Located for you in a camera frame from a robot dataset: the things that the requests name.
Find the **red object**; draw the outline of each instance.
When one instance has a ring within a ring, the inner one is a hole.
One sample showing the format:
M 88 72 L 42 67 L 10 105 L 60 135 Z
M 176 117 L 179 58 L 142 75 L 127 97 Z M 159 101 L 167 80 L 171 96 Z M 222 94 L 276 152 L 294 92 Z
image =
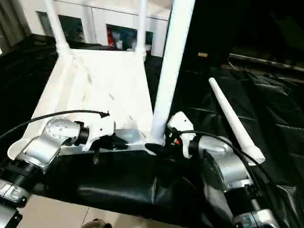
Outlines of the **red object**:
M 112 31 L 110 28 L 107 28 L 107 32 L 108 32 L 108 44 L 111 47 L 115 47 L 115 42 L 113 39 L 113 35 L 112 35 Z

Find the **white plastic rod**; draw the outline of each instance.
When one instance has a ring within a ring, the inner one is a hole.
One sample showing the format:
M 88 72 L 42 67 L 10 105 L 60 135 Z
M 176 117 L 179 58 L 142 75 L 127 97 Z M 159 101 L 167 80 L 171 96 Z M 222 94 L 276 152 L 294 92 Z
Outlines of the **white plastic rod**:
M 164 144 L 164 131 L 169 117 L 181 60 L 184 53 L 195 0 L 175 0 L 163 57 L 153 124 L 148 141 Z
M 258 163 L 265 161 L 265 157 L 262 154 L 261 150 L 254 144 L 243 124 L 240 122 L 238 116 L 234 112 L 233 108 L 229 104 L 227 98 L 223 94 L 219 85 L 217 84 L 214 78 L 209 79 L 211 88 L 218 100 L 220 107 L 222 108 L 229 125 L 237 138 L 239 145 L 242 148 L 242 151 L 255 159 Z
M 45 4 L 47 7 L 47 16 L 49 19 L 49 22 L 51 24 L 54 37 L 56 40 L 56 47 L 57 52 L 59 54 L 69 54 L 70 53 L 70 47 L 66 41 L 65 34 L 63 33 L 59 17 L 55 11 L 55 6 L 53 3 L 53 0 L 45 0 Z
M 143 60 L 146 60 L 146 20 L 147 20 L 147 5 L 148 0 L 141 0 L 138 19 L 139 27 L 137 30 L 137 43 L 135 51 L 137 54 L 142 55 Z

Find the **white chair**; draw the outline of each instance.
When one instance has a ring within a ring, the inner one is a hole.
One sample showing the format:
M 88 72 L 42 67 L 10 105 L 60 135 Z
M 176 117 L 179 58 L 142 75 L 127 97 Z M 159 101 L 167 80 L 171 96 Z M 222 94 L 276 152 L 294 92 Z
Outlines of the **white chair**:
M 59 57 L 33 117 L 75 109 L 109 112 L 116 129 L 123 129 L 121 132 L 126 135 L 136 134 L 136 149 L 144 149 L 146 141 L 162 145 L 194 3 L 195 0 L 174 1 L 153 116 L 144 69 L 147 0 L 141 0 L 135 52 L 71 49 L 53 1 L 45 0 Z M 68 114 L 66 118 L 89 126 L 100 124 L 98 115 Z M 10 147 L 8 156 L 14 159 L 30 139 L 41 134 L 47 121 L 29 124 L 22 139 Z M 63 148 L 61 154 L 86 151 L 87 148 L 69 147 Z

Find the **black fabric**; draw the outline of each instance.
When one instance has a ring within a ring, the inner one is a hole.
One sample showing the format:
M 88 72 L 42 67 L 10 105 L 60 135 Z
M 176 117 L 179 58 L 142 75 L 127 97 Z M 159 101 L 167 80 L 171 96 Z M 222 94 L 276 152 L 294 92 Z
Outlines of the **black fabric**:
M 101 45 L 71 43 L 73 48 L 105 49 Z M 54 41 L 31 36 L 0 58 L 0 133 L 29 119 L 56 62 Z M 155 103 L 161 59 L 145 63 L 152 104 Z M 211 91 L 208 78 L 218 81 L 248 133 L 265 154 L 263 167 L 280 185 L 303 218 L 304 102 L 303 84 L 291 77 L 270 78 L 247 72 L 211 68 L 181 70 L 171 113 L 183 111 L 196 130 L 236 139 Z M 1 142 L 1 156 L 22 136 L 22 130 Z M 60 156 L 35 193 L 95 208 L 152 218 L 187 227 L 228 227 L 205 199 L 201 162 L 167 160 L 146 152 Z M 286 208 L 270 186 L 269 199 L 286 218 Z M 292 222 L 290 227 L 297 227 Z

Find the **tile floor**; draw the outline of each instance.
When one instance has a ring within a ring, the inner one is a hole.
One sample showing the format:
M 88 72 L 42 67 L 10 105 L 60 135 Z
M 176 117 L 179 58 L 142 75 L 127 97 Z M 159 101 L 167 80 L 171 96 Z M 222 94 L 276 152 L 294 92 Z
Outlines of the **tile floor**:
M 180 228 L 153 220 L 111 211 L 65 203 L 33 195 L 24 209 L 18 228 L 81 228 L 95 218 L 112 224 L 113 228 Z

